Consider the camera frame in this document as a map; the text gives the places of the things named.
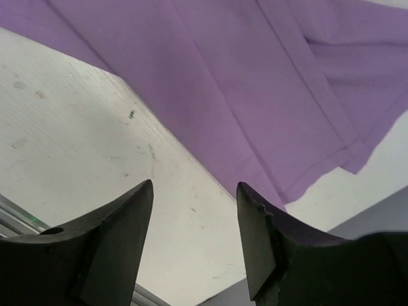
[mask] purple fabric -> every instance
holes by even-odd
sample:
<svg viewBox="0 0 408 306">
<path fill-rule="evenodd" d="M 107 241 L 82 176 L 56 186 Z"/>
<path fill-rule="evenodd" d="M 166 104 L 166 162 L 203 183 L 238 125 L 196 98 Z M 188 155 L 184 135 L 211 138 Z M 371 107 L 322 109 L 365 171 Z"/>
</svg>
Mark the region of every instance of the purple fabric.
<svg viewBox="0 0 408 306">
<path fill-rule="evenodd" d="M 0 0 L 0 26 L 120 75 L 230 193 L 281 208 L 408 107 L 408 11 L 359 0 Z"/>
</svg>

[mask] white table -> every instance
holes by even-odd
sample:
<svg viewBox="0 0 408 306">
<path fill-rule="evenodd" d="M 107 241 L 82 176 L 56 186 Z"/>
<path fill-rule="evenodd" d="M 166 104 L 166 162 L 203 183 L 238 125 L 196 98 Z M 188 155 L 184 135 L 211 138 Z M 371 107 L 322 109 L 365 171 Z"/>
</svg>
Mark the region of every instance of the white table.
<svg viewBox="0 0 408 306">
<path fill-rule="evenodd" d="M 0 46 L 0 194 L 53 226 L 153 179 L 138 283 L 192 306 L 245 277 L 234 199 L 119 77 L 4 29 Z M 408 113 L 359 175 L 329 173 L 288 212 L 329 230 L 408 185 L 407 132 Z"/>
</svg>

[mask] scratch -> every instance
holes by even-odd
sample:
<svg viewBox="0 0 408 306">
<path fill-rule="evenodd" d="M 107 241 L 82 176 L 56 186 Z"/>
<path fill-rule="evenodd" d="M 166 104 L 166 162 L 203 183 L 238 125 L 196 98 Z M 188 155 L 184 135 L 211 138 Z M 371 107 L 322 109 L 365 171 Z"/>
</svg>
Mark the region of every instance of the scratch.
<svg viewBox="0 0 408 306">
<path fill-rule="evenodd" d="M 17 161 L 16 163 L 14 163 L 14 164 L 12 164 L 11 166 L 9 166 L 9 167 L 7 167 L 6 169 L 4 169 L 4 170 L 2 171 L 2 173 L 7 172 L 8 170 L 13 169 L 13 168 L 16 167 L 17 165 L 22 164 L 22 163 L 24 163 L 24 162 L 30 160 L 30 158 L 31 158 L 31 157 L 27 157 L 27 158 L 25 158 L 25 159 L 22 159 L 21 161 Z"/>
<path fill-rule="evenodd" d="M 152 155 L 152 169 L 151 169 L 150 175 L 152 176 L 152 179 L 153 179 L 154 178 L 154 165 L 157 159 L 156 159 L 156 153 L 154 152 L 152 145 L 148 144 L 148 146 L 149 146 L 150 154 Z"/>
</svg>

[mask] gray surface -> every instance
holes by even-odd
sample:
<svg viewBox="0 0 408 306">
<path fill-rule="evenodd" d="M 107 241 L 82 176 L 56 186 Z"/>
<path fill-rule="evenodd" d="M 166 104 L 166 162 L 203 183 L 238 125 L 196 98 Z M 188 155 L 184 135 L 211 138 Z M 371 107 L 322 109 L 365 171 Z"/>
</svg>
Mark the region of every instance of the gray surface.
<svg viewBox="0 0 408 306">
<path fill-rule="evenodd" d="M 329 233 L 355 239 L 376 231 L 408 231 L 408 187 L 333 228 Z"/>
<path fill-rule="evenodd" d="M 247 280 L 241 280 L 227 290 L 200 304 L 202 306 L 255 306 L 249 300 Z"/>
<path fill-rule="evenodd" d="M 330 233 L 355 239 L 376 231 L 408 231 L 408 187 L 333 228 Z M 255 303 L 249 301 L 247 281 L 242 280 L 202 306 L 255 306 Z"/>
</svg>

